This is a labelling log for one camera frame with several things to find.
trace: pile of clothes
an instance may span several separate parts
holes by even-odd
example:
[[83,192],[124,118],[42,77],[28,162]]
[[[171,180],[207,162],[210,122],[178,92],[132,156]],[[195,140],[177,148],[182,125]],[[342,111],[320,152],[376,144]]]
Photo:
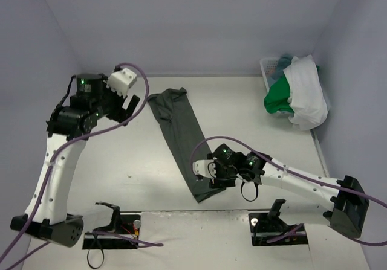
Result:
[[316,66],[311,55],[299,59],[284,54],[268,79],[269,92],[264,99],[266,111],[288,115],[293,127],[310,130],[327,119],[325,102]]

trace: connector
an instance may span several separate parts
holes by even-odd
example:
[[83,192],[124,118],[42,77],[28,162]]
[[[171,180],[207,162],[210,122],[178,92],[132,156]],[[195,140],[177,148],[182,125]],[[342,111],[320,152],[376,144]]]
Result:
[[130,69],[124,68],[121,71],[114,72],[110,75],[106,86],[117,95],[126,98],[129,89],[137,80],[137,75]]

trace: gray wall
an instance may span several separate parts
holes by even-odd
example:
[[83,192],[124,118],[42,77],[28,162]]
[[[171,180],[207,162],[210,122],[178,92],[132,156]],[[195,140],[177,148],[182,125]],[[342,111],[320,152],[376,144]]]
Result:
[[[80,68],[44,0],[0,0],[0,253],[12,216],[32,197],[45,153],[45,120]],[[21,258],[23,237],[1,269]]]
[[[387,0],[342,0],[313,56],[331,102],[317,130],[332,176],[357,177],[387,201]],[[363,240],[387,240],[386,210],[371,204]],[[363,247],[371,269],[386,269],[387,248]]]
[[81,64],[148,74],[244,74],[311,53],[338,0],[47,0]]

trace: white towel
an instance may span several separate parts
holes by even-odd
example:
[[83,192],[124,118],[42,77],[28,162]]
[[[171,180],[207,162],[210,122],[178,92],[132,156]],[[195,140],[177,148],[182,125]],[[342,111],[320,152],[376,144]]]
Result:
[[288,102],[294,110],[294,116],[289,117],[293,127],[310,130],[321,125],[327,119],[328,109],[313,57],[294,57],[284,74],[290,87]]

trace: white table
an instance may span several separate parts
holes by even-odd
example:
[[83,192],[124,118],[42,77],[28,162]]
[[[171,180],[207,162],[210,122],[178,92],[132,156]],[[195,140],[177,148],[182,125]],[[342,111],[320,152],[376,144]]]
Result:
[[[165,77],[152,78],[149,84],[151,93],[186,88],[206,137],[228,135],[286,164],[324,175],[311,134],[295,131],[287,119],[275,119],[266,113],[262,78]],[[142,97],[143,91],[140,79],[131,93]],[[101,120],[97,129],[110,125],[109,120]],[[209,146],[213,150],[223,142],[211,141]],[[238,144],[227,143],[235,151],[247,152]],[[247,187],[246,195],[253,196],[253,189]],[[108,251],[105,269],[150,269],[151,265],[158,265],[158,269],[181,269],[179,263],[184,261],[184,267],[192,270],[198,267],[253,269],[264,265],[269,269],[284,266],[287,269],[368,269],[361,247],[327,227],[307,225],[310,251],[305,245],[275,249],[251,247],[248,226],[244,225],[248,222],[247,212],[216,211],[265,210],[278,198],[285,198],[294,206],[309,203],[287,191],[262,186],[259,199],[252,203],[241,197],[239,188],[229,188],[198,204],[178,170],[150,107],[146,106],[125,128],[90,139],[71,185],[68,211],[80,212],[96,201],[117,204],[123,211],[195,211],[191,213],[197,215],[198,222],[189,218],[189,213],[144,213],[141,238],[163,240],[166,246],[129,254]],[[193,229],[189,233],[184,230],[186,224]],[[220,233],[225,232],[228,234],[220,238]],[[30,250],[39,244],[40,241],[32,240]],[[24,270],[88,269],[86,252],[80,250],[81,246],[82,242],[71,249],[49,245],[27,260]],[[197,255],[205,257],[205,262],[199,262]]]

